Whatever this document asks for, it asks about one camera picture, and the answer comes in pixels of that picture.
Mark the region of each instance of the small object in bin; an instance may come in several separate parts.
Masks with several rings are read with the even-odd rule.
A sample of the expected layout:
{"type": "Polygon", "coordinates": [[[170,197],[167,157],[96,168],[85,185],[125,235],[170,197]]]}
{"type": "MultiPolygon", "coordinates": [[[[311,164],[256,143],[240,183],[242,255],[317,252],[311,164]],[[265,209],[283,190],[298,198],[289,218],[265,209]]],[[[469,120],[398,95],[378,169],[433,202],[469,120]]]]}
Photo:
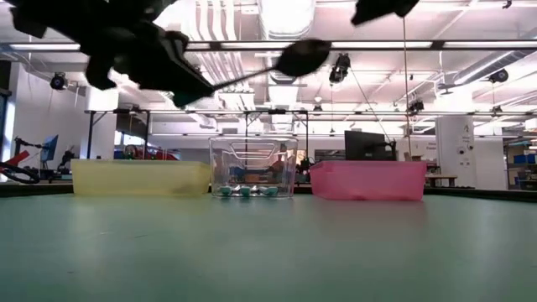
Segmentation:
{"type": "Polygon", "coordinates": [[[278,188],[277,187],[260,187],[259,191],[261,191],[261,194],[265,196],[276,196],[278,194],[278,188]]]}
{"type": "Polygon", "coordinates": [[[245,185],[241,187],[240,192],[243,197],[250,197],[250,195],[252,194],[252,188],[245,185]]]}
{"type": "Polygon", "coordinates": [[[229,196],[233,193],[233,188],[228,185],[222,186],[220,187],[220,193],[224,196],[229,196]]]}

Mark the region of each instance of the monitor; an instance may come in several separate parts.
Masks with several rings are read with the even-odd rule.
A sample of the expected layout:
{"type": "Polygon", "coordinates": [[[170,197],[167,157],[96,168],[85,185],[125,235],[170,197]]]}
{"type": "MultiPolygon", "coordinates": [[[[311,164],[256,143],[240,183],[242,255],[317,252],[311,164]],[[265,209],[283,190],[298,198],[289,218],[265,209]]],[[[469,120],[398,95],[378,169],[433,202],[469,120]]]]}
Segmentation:
{"type": "Polygon", "coordinates": [[[346,160],[396,160],[383,134],[345,131],[346,160]]]}
{"type": "Polygon", "coordinates": [[[56,145],[58,144],[58,135],[47,137],[43,141],[43,149],[41,149],[41,162],[46,163],[54,159],[56,153],[56,145]]]}

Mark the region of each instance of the wire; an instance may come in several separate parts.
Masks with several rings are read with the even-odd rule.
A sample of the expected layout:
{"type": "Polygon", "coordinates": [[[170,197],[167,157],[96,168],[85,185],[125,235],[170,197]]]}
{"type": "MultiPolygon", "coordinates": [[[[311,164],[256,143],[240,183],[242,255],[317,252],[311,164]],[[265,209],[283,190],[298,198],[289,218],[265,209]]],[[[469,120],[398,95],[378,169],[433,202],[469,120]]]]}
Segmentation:
{"type": "MultiPolygon", "coordinates": [[[[14,53],[14,54],[16,54],[17,57],[19,57],[20,59],[23,59],[24,62],[26,62],[26,64],[28,64],[28,66],[30,67],[31,71],[33,71],[33,72],[35,72],[35,73],[37,73],[37,74],[42,75],[42,76],[45,77],[47,80],[52,79],[52,77],[51,77],[50,75],[47,75],[47,74],[45,74],[45,73],[43,73],[43,72],[41,72],[41,71],[35,69],[34,65],[33,65],[33,64],[30,62],[30,60],[28,60],[24,55],[21,55],[20,53],[14,53]]],[[[47,65],[46,65],[41,59],[38,58],[38,61],[40,61],[41,64],[42,64],[45,68],[47,68],[47,65]]]]}
{"type": "Polygon", "coordinates": [[[406,49],[406,17],[403,18],[403,51],[404,51],[404,89],[405,89],[405,95],[406,95],[406,136],[409,140],[409,156],[412,158],[412,148],[410,147],[412,144],[410,139],[410,117],[408,114],[408,110],[410,107],[410,99],[409,99],[409,62],[408,62],[408,53],[406,49]]]}
{"type": "MultiPolygon", "coordinates": [[[[496,106],[496,94],[494,93],[494,83],[493,84],[493,108],[496,106]]],[[[496,135],[496,127],[493,127],[493,135],[496,135]]]]}
{"type": "Polygon", "coordinates": [[[39,151],[38,153],[36,153],[36,154],[34,154],[34,155],[28,157],[28,158],[25,159],[25,160],[21,160],[18,164],[22,164],[22,163],[25,163],[25,162],[27,162],[27,161],[29,161],[29,160],[31,160],[31,159],[35,159],[35,157],[38,156],[38,155],[40,155],[40,154],[41,154],[41,151],[39,151]]]}
{"type": "Polygon", "coordinates": [[[330,133],[334,133],[334,91],[332,90],[332,85],[330,85],[330,133]]]}
{"type": "Polygon", "coordinates": [[[4,174],[7,178],[17,181],[21,184],[35,185],[41,181],[41,179],[39,178],[37,174],[31,173],[30,171],[26,169],[19,168],[16,165],[0,162],[0,168],[2,168],[2,170],[0,171],[0,174],[4,174]],[[18,176],[15,176],[15,174],[25,174],[26,176],[29,177],[29,180],[19,178],[18,176]]]}
{"type": "Polygon", "coordinates": [[[386,129],[384,129],[384,126],[382,124],[382,122],[380,121],[380,119],[378,119],[378,116],[377,116],[377,113],[375,112],[375,110],[373,109],[373,106],[371,106],[371,103],[369,102],[368,100],[368,96],[366,96],[366,93],[363,91],[362,89],[362,85],[360,85],[360,82],[358,81],[358,78],[356,78],[356,75],[354,74],[354,71],[351,71],[352,73],[352,77],[354,78],[354,81],[356,82],[356,84],[358,85],[358,88],[360,88],[360,92],[362,93],[363,95],[363,99],[366,101],[367,105],[369,106],[369,109],[371,110],[371,112],[373,113],[373,115],[375,116],[375,119],[377,120],[378,122],[378,125],[380,126],[380,128],[383,130],[383,133],[384,135],[386,136],[386,138],[388,139],[388,141],[392,141],[391,137],[388,135],[388,133],[386,132],[386,129]]]}

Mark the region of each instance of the plastic container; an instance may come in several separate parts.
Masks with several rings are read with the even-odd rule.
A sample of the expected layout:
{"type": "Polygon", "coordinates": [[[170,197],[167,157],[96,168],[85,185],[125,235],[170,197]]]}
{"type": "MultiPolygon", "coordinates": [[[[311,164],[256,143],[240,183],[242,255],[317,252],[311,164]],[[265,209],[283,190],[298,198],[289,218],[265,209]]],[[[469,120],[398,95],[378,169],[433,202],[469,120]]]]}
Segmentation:
{"type": "Polygon", "coordinates": [[[513,156],[514,164],[535,164],[535,154],[515,155],[513,156]]]}
{"type": "Polygon", "coordinates": [[[198,162],[76,159],[71,168],[77,195],[204,195],[211,178],[198,162]]]}
{"type": "Polygon", "coordinates": [[[426,162],[325,161],[310,168],[313,194],[328,200],[421,200],[426,162]]]}
{"type": "Polygon", "coordinates": [[[214,196],[290,197],[295,187],[295,138],[210,139],[214,196]]]}

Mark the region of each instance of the green table surface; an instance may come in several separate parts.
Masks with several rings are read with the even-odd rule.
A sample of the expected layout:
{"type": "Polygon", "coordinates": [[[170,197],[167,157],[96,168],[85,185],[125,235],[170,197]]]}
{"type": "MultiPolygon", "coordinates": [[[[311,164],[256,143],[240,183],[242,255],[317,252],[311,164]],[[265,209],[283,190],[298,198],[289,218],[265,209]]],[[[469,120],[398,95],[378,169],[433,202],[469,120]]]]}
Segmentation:
{"type": "Polygon", "coordinates": [[[0,199],[0,301],[537,301],[537,205],[0,199]]]}

